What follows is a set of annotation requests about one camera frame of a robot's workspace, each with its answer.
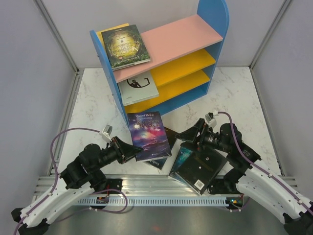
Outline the purple Robinson Crusoe book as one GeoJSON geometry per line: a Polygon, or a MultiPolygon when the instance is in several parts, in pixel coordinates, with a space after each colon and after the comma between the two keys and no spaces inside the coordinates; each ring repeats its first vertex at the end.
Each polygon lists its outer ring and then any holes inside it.
{"type": "Polygon", "coordinates": [[[136,155],[138,162],[164,158],[165,151],[171,154],[161,115],[156,112],[128,113],[128,126],[133,145],[142,147],[136,155]]]}

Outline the black book with barcode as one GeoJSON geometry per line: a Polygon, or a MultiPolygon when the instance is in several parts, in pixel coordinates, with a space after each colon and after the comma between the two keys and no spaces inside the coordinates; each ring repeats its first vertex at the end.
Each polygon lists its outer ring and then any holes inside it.
{"type": "Polygon", "coordinates": [[[203,151],[193,152],[177,169],[177,174],[197,194],[202,195],[226,162],[226,157],[208,147],[203,151]]]}

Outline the grey Great Gatsby book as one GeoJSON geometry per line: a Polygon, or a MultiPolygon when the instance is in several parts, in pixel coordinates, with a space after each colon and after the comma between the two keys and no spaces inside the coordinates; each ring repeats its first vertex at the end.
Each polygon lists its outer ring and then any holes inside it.
{"type": "Polygon", "coordinates": [[[159,92],[149,71],[119,82],[118,87],[124,106],[159,96],[159,92]]]}

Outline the green Alice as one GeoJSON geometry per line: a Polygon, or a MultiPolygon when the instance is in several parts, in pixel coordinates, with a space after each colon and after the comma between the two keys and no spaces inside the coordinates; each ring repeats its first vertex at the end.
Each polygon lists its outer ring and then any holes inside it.
{"type": "Polygon", "coordinates": [[[135,24],[103,32],[102,37],[113,71],[151,60],[135,24]]]}

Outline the yellow book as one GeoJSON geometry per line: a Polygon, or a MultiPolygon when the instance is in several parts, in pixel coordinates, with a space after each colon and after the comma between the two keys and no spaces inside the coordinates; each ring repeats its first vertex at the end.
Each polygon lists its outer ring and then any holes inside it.
{"type": "Polygon", "coordinates": [[[111,28],[108,28],[108,29],[97,31],[96,35],[97,35],[98,39],[100,40],[101,45],[104,45],[104,40],[103,40],[103,37],[102,37],[102,33],[103,32],[119,29],[119,28],[126,27],[126,26],[129,26],[129,23],[124,23],[124,24],[121,24],[121,25],[118,25],[118,26],[115,26],[115,27],[111,27],[111,28]]]}

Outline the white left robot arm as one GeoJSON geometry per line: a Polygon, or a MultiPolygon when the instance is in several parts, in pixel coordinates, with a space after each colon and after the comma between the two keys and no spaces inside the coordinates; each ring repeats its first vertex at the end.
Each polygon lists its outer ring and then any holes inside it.
{"type": "Polygon", "coordinates": [[[65,210],[80,198],[107,190],[107,178],[102,168],[114,161],[124,164],[143,149],[113,137],[108,147],[87,145],[57,176],[54,184],[35,202],[11,212],[17,226],[14,234],[43,235],[65,210]]]}

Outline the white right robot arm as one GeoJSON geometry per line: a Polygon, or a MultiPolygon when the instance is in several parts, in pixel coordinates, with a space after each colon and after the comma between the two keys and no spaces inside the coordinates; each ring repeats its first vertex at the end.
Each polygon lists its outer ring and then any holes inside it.
{"type": "Polygon", "coordinates": [[[195,144],[198,149],[211,147],[227,153],[233,167],[225,176],[224,189],[238,191],[271,212],[289,235],[313,233],[313,202],[276,175],[252,148],[242,141],[242,133],[230,121],[215,133],[200,118],[177,139],[195,144]]]}

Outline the dark blue Wuthering Heights book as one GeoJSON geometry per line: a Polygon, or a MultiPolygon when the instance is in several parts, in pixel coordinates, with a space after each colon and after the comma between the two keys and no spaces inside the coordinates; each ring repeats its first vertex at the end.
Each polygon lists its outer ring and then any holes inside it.
{"type": "MultiPolygon", "coordinates": [[[[176,134],[178,134],[176,131],[170,129],[170,128],[167,128],[167,127],[164,127],[165,129],[165,132],[166,132],[166,136],[167,136],[167,140],[168,140],[168,143],[169,143],[169,147],[170,149],[172,150],[177,139],[176,139],[176,134]]],[[[151,161],[147,161],[147,162],[144,162],[145,164],[149,165],[149,166],[152,166],[158,170],[162,170],[167,159],[169,157],[171,157],[171,154],[168,154],[168,151],[166,150],[165,153],[163,154],[165,157],[164,158],[158,158],[158,159],[153,159],[151,161]]]]}

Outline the teal ocean cover book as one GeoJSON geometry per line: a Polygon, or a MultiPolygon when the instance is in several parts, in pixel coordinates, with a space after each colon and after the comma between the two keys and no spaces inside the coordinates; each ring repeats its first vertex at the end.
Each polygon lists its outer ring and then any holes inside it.
{"type": "Polygon", "coordinates": [[[184,185],[187,185],[187,182],[178,175],[177,171],[180,168],[180,166],[185,162],[185,160],[187,160],[188,157],[194,152],[194,149],[195,146],[188,142],[183,142],[180,145],[178,154],[168,175],[170,178],[184,185]]]}

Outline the blue pink yellow bookshelf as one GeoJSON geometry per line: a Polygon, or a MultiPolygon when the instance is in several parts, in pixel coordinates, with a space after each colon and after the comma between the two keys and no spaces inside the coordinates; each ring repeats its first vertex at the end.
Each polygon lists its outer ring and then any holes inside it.
{"type": "Polygon", "coordinates": [[[123,118],[128,113],[158,111],[162,115],[207,94],[229,26],[224,0],[201,0],[197,13],[142,33],[150,62],[114,71],[102,39],[90,31],[111,94],[123,118]],[[118,84],[150,71],[158,97],[123,105],[118,84]]]}

